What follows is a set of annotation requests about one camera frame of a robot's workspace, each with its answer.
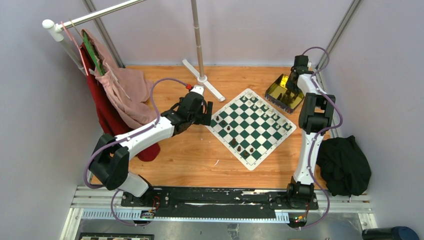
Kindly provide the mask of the yellow tin box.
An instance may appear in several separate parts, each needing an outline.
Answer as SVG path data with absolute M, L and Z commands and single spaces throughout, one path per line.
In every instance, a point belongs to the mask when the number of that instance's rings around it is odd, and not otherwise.
M 304 99 L 304 94 L 298 90 L 291 91 L 286 84 L 289 76 L 281 74 L 265 91 L 265 99 L 274 104 L 276 107 L 285 111 L 287 114 L 292 114 Z

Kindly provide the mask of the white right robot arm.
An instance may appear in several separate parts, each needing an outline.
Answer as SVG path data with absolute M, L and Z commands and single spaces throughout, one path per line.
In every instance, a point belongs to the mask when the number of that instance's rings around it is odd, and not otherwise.
M 309 58 L 297 55 L 290 70 L 287 86 L 295 93 L 303 94 L 298 126 L 301 128 L 302 143 L 299 161 L 285 195 L 286 204 L 298 209 L 314 198 L 315 168 L 320 143 L 332 124 L 334 107 L 328 100 L 335 101 L 334 95 L 327 95 L 309 70 Z

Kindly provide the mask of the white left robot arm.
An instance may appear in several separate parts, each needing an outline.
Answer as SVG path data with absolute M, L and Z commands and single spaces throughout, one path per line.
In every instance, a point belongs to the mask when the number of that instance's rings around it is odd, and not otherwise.
M 149 206 L 153 201 L 151 185 L 130 172 L 129 161 L 152 145 L 183 133 L 191 125 L 209 126 L 212 110 L 213 102 L 205 101 L 201 93 L 192 90 L 151 123 L 117 136 L 102 135 L 86 170 L 106 189 L 130 193 L 140 206 Z

